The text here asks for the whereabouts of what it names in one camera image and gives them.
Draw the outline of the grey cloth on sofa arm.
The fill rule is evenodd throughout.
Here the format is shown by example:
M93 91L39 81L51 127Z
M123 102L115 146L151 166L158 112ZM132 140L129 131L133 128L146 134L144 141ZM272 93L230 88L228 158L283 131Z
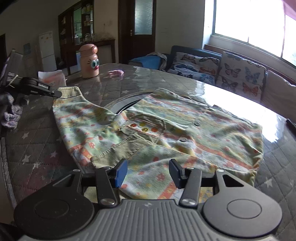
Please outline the grey cloth on sofa arm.
M165 70L167 67L168 57L160 52L151 52L147 55L147 68L156 70Z

